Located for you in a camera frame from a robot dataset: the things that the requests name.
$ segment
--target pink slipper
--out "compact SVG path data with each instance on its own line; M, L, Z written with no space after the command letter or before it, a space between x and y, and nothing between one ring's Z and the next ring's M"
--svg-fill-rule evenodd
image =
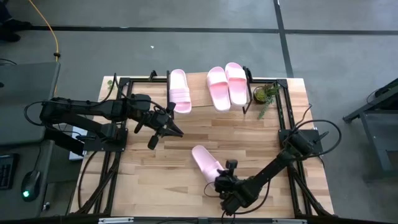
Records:
M230 62L225 66L225 74L228 79L229 97L233 105L244 106L248 100L248 84L246 74L240 65Z
M187 114L192 110L191 97L185 72L175 69L170 74L170 102L175 103L174 111Z
M203 146L195 146L192 149L192 156L197 162L201 173L205 176L207 183L214 182L220 174L219 170L224 170L223 166L207 151Z
M218 111L228 111L231 107L228 95L228 81L224 69L212 68L207 74L207 87L210 90L211 100Z

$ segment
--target wood plank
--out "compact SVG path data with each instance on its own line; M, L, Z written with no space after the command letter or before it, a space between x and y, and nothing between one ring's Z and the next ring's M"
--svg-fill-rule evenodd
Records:
M187 74L193 109L190 114L175 115L175 123L185 133L183 138L163 138L156 149L151 151L147 148L147 142L153 135L153 130L144 127L138 134L129 133L126 151L121 158L112 215L220 217L221 200L208 198L203 194L206 182L191 156L191 149L196 145L203 145L223 165L227 159L237 159L239 164L236 175L240 178L257 174L279 153L276 104L270 105L262 120L257 119L262 105L255 103L246 115L243 115L241 107L235 106L229 112L218 113L212 106L205 78L206 73ZM104 77L99 100L108 94L108 80L112 80L112 77ZM302 79L288 79L288 84L294 119L297 122L302 119L304 111L308 108L308 98ZM148 94L154 101L165 106L165 87L163 83L135 83L133 93ZM111 98L115 96L116 92L113 90ZM305 120L311 118L309 111ZM96 117L95 120L108 122L104 118ZM136 124L135 121L128 121L127 127L132 130ZM305 128L313 128L313 124L307 124ZM82 185L83 201L88 199L98 183L103 156L102 152L97 153L88 166ZM317 158L311 158L303 164L308 187L322 205L329 212L333 212L321 162ZM252 207L260 203L266 187L264 186L260 199ZM208 194L215 194L211 188L207 190ZM302 206L300 191L298 198ZM71 212L75 210L76 196ZM242 217L293 216L289 181L286 170L283 170L272 179L269 198L265 205Z

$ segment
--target potted plant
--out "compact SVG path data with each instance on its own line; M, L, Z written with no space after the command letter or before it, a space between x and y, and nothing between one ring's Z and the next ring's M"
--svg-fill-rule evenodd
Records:
M279 87L273 84L259 86L254 89L253 98L257 104L264 105L260 111L258 119L261 119L268 109L268 106L274 102L274 96L278 94Z
M110 90L111 89L111 87L112 87L112 83L113 83L113 81L112 80L109 80L108 82L107 82L107 84L108 84L108 89Z

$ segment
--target computer mouse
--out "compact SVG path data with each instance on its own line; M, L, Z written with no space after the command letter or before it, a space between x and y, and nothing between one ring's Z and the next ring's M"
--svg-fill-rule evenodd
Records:
M40 171L32 170L25 174L21 185L22 199L25 202L31 202L39 196L40 193Z

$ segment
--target green light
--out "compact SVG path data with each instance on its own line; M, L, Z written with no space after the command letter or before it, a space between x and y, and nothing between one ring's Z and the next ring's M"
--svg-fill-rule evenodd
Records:
M24 197L28 197L29 196L29 191L25 190L24 193L22 193L24 195Z

